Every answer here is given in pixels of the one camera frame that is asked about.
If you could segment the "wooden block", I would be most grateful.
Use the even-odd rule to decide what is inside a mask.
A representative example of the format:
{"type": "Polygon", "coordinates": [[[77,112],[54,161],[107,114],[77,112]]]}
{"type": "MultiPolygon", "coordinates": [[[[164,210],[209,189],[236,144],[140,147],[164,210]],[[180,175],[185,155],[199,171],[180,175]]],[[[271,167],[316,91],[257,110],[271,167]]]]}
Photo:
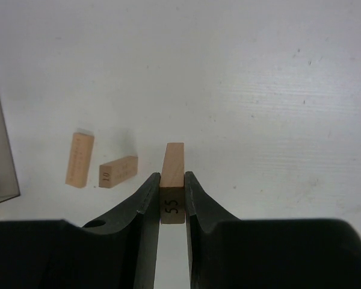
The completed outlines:
{"type": "Polygon", "coordinates": [[[87,185],[95,137],[92,132],[77,129],[72,135],[65,184],[75,188],[87,185]]]}
{"type": "Polygon", "coordinates": [[[159,184],[161,224],[185,223],[184,143],[168,143],[159,184]]]}
{"type": "Polygon", "coordinates": [[[127,156],[99,166],[99,187],[113,188],[138,172],[138,157],[127,156]]]}

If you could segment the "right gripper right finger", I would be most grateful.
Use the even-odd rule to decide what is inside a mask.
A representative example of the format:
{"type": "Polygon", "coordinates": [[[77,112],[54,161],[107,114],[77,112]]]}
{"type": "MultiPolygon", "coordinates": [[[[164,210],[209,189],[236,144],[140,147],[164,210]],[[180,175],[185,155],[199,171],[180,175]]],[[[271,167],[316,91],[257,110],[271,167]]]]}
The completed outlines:
{"type": "Polygon", "coordinates": [[[185,174],[191,288],[361,288],[361,239],[339,219],[241,220],[185,174]]]}

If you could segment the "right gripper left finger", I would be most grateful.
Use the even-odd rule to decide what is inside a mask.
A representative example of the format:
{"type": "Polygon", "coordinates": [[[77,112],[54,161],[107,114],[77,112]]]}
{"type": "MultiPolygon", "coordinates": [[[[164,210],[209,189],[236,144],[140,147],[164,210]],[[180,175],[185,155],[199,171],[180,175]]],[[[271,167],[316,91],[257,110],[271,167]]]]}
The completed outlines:
{"type": "Polygon", "coordinates": [[[83,227],[66,220],[0,221],[0,288],[152,288],[159,173],[83,227]]]}

